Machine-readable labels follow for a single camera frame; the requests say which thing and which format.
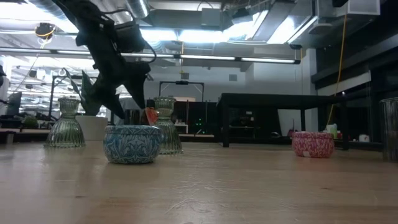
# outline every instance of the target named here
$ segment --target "computer monitor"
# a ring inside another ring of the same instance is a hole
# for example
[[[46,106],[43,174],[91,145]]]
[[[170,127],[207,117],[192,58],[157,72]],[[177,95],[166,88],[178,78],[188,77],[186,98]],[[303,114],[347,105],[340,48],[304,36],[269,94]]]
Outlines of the computer monitor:
[[[13,93],[8,98],[6,115],[18,115],[21,106],[22,92]]]

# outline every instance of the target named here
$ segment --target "black desk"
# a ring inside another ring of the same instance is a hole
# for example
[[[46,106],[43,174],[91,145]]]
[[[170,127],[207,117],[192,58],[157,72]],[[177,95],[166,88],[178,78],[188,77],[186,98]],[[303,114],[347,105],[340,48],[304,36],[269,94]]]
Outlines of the black desk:
[[[229,109],[230,108],[277,108],[300,110],[301,127],[305,131],[305,110],[321,106],[341,103],[341,132],[343,133],[343,149],[348,150],[348,118],[346,99],[342,96],[313,96],[313,95],[272,95],[272,94],[241,94],[223,93],[217,103],[218,124],[223,128],[221,135],[223,146],[229,147]]]

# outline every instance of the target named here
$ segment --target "robotic arm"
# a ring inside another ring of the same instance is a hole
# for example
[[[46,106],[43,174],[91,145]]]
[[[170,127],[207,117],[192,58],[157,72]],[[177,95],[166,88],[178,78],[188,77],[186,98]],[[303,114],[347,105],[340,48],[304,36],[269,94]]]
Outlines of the robotic arm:
[[[99,70],[91,97],[124,119],[116,88],[124,85],[135,102],[145,108],[144,82],[150,72],[146,62],[127,62],[121,53],[140,52],[146,41],[135,22],[115,25],[89,0],[53,0],[78,28],[77,46],[86,45]]]

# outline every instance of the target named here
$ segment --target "blue patterned tin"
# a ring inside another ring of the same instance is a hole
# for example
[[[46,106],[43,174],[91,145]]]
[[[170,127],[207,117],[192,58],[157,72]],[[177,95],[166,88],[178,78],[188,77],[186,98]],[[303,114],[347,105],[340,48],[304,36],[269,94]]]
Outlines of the blue patterned tin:
[[[160,152],[162,130],[153,126],[119,125],[105,128],[104,152],[118,164],[152,162]]]

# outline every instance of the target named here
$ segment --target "glass vase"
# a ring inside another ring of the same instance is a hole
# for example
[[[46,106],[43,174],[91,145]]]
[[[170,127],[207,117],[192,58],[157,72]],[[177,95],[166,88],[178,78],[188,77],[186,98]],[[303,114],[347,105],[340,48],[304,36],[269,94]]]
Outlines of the glass vase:
[[[60,119],[52,127],[44,144],[45,147],[82,147],[85,145],[83,131],[77,120],[76,112],[80,100],[71,98],[59,98]]]
[[[175,98],[173,97],[155,97],[155,110],[158,119],[155,126],[162,130],[162,142],[160,144],[160,154],[181,154],[182,147],[180,136],[177,129],[171,121],[174,110]]]

